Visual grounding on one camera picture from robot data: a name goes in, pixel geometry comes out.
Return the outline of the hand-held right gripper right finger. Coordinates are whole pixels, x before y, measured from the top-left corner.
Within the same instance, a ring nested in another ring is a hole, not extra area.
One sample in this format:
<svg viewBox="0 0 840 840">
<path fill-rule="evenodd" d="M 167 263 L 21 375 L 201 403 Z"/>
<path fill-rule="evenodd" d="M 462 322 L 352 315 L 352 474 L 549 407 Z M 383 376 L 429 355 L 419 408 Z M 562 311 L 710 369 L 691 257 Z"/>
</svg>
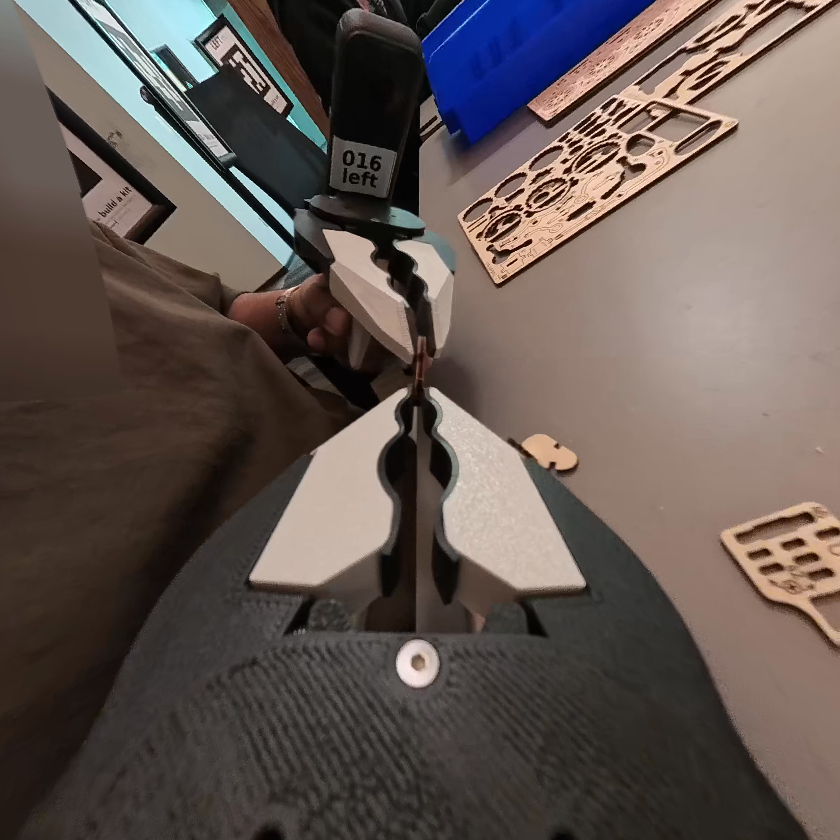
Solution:
<svg viewBox="0 0 840 840">
<path fill-rule="evenodd" d="M 533 597 L 578 595 L 583 573 L 520 454 L 436 387 L 426 391 L 433 452 L 443 453 L 438 589 L 471 613 Z"/>
</svg>

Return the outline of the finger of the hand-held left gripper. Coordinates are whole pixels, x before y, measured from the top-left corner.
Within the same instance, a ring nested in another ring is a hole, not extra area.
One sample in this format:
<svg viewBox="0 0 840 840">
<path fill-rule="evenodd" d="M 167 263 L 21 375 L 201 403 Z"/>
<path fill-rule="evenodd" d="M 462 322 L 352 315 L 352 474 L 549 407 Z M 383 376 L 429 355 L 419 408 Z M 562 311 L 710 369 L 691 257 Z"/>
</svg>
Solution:
<svg viewBox="0 0 840 840">
<path fill-rule="evenodd" d="M 410 308 L 418 335 L 427 342 L 427 355 L 437 360 L 443 354 L 454 311 L 455 270 L 438 249 L 425 241 L 405 241 L 403 253 L 414 263 L 409 283 Z"/>
<path fill-rule="evenodd" d="M 357 234 L 328 229 L 324 237 L 332 253 L 329 289 L 352 318 L 348 357 L 362 363 L 372 340 L 398 360 L 412 363 L 416 345 L 410 329 L 406 297 L 395 290 L 389 273 L 373 259 L 375 243 Z"/>
</svg>

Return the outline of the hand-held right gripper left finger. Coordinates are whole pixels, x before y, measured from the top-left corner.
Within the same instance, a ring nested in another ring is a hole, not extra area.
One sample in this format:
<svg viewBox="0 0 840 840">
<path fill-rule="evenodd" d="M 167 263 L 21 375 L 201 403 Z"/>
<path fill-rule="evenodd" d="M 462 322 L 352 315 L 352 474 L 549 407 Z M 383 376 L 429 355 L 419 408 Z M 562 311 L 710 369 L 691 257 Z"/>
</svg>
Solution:
<svg viewBox="0 0 840 840">
<path fill-rule="evenodd" d="M 415 617 L 417 444 L 404 387 L 315 449 L 248 576 L 260 592 Z"/>
</svg>

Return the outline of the small oval wooden piece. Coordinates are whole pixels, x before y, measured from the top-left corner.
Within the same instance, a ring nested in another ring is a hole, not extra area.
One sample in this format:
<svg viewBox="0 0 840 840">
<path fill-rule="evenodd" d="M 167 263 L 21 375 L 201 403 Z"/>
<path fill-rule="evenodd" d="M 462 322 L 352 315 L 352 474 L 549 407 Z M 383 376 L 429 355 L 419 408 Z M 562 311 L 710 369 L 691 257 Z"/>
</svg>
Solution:
<svg viewBox="0 0 840 840">
<path fill-rule="evenodd" d="M 564 473 L 577 469 L 579 465 L 579 458 L 575 452 L 546 434 L 533 434 L 525 438 L 520 447 L 543 469 Z"/>
</svg>

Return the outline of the notched wooden piece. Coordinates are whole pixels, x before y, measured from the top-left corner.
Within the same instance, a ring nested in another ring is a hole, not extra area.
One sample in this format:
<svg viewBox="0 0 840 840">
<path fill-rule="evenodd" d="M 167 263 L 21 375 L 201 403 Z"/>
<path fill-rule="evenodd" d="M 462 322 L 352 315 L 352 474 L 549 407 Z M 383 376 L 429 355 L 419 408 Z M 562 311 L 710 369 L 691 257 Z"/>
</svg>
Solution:
<svg viewBox="0 0 840 840">
<path fill-rule="evenodd" d="M 429 345 L 426 336 L 419 335 L 415 342 L 413 361 L 412 399 L 419 404 L 425 398 L 426 374 L 434 361 L 434 345 Z"/>
</svg>

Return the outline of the person's left forearm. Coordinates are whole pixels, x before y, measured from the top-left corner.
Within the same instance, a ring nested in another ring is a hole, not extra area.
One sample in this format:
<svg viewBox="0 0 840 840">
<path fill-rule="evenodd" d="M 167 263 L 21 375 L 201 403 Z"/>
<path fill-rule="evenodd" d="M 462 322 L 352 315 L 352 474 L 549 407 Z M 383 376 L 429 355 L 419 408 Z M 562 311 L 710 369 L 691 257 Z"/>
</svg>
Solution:
<svg viewBox="0 0 840 840">
<path fill-rule="evenodd" d="M 152 248 L 137 245 L 100 224 L 91 223 L 91 232 L 103 243 L 138 261 L 142 267 L 153 270 L 201 303 L 256 332 L 276 351 L 288 339 L 289 332 L 281 324 L 283 295 L 278 290 L 235 290 L 226 286 L 216 274 L 192 268 Z"/>
</svg>

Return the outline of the person's left hand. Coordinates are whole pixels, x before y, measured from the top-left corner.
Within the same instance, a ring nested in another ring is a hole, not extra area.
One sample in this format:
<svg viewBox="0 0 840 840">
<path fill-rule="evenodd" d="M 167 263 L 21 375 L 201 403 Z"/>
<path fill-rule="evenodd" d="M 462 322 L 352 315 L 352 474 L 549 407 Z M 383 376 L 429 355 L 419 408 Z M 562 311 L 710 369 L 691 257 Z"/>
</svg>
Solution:
<svg viewBox="0 0 840 840">
<path fill-rule="evenodd" d="M 278 351 L 265 343 L 281 362 L 316 355 L 345 366 L 350 364 L 348 341 L 352 318 L 333 298 L 326 276 L 311 276 L 296 287 L 270 291 L 283 295 L 281 324 L 289 337 Z"/>
</svg>

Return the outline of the blue plastic bin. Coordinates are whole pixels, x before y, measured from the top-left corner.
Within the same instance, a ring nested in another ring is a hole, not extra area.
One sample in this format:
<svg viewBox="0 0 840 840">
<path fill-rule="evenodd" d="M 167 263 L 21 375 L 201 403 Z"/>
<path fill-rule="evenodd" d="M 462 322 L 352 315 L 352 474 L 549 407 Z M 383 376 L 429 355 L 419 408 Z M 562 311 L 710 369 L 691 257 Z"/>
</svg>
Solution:
<svg viewBox="0 0 840 840">
<path fill-rule="evenodd" d="M 527 105 L 651 1 L 464 1 L 423 38 L 450 135 L 473 144 Z"/>
</svg>

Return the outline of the small black framed sign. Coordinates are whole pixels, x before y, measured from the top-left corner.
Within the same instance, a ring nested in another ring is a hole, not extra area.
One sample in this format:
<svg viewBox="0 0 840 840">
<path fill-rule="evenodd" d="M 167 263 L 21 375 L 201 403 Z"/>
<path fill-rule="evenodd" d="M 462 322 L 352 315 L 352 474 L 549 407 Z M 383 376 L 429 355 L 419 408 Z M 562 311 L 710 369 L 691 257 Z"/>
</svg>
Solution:
<svg viewBox="0 0 840 840">
<path fill-rule="evenodd" d="M 229 68 L 241 77 L 246 86 L 270 105 L 283 118 L 289 117 L 293 103 L 277 86 L 241 35 L 224 16 L 193 39 L 194 46 L 209 64 L 217 69 Z"/>
</svg>

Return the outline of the black chair backrest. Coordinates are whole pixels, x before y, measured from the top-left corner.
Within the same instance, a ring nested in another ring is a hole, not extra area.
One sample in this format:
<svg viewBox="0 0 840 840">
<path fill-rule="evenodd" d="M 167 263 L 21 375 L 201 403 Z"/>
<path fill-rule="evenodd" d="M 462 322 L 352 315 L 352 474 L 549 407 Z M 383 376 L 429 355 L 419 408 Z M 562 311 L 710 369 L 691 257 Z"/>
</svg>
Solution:
<svg viewBox="0 0 840 840">
<path fill-rule="evenodd" d="M 293 218 L 322 189 L 324 150 L 231 67 L 187 91 L 154 66 L 138 77 L 141 98 L 294 250 Z"/>
</svg>

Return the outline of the person's brown clothing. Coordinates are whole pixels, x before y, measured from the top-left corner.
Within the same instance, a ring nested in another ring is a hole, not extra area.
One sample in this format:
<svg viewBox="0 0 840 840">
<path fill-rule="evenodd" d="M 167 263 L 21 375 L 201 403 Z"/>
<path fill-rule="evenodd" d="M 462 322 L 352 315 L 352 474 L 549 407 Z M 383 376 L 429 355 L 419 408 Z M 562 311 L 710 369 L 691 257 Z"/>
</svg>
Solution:
<svg viewBox="0 0 840 840">
<path fill-rule="evenodd" d="M 183 564 L 359 416 L 255 332 L 91 236 L 122 388 L 2 405 L 2 838 L 72 761 Z"/>
</svg>

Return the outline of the reddish brown wooden sheet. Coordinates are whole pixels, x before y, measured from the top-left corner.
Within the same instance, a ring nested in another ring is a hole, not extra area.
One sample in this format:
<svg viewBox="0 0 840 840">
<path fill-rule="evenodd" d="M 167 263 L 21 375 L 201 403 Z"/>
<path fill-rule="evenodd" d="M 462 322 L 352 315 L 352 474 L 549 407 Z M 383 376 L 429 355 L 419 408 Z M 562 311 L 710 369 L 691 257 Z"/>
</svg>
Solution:
<svg viewBox="0 0 840 840">
<path fill-rule="evenodd" d="M 551 125 L 704 14 L 715 1 L 656 1 L 528 103 Z"/>
</svg>

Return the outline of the slotted wooden grid piece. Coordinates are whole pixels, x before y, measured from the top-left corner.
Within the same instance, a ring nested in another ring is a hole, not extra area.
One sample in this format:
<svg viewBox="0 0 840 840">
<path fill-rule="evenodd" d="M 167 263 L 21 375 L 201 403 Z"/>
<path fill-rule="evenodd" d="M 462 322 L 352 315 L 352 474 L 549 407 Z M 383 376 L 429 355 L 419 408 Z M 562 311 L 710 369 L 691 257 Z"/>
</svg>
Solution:
<svg viewBox="0 0 840 840">
<path fill-rule="evenodd" d="M 726 528 L 720 541 L 766 601 L 806 616 L 839 647 L 838 625 L 823 610 L 839 595 L 836 515 L 819 502 L 801 502 Z"/>
</svg>

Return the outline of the wooden gear puzzle sheet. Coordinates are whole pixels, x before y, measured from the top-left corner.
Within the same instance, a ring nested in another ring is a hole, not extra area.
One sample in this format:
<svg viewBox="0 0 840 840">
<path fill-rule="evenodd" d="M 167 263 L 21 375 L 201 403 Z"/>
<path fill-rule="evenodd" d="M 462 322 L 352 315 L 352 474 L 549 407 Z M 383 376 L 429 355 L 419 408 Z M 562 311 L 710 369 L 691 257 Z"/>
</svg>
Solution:
<svg viewBox="0 0 840 840">
<path fill-rule="evenodd" d="M 733 134 L 738 121 L 615 95 L 469 205 L 459 224 L 504 285 Z"/>
</svg>

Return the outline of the black framed wall poster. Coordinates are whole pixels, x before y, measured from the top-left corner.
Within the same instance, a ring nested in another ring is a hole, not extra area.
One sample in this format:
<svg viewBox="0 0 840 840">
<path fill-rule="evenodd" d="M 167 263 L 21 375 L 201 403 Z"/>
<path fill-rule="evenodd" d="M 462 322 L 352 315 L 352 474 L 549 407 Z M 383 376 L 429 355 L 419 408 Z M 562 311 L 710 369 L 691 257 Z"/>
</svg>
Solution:
<svg viewBox="0 0 840 840">
<path fill-rule="evenodd" d="M 87 219 L 136 244 L 145 244 L 175 205 L 120 152 L 47 90 Z"/>
</svg>

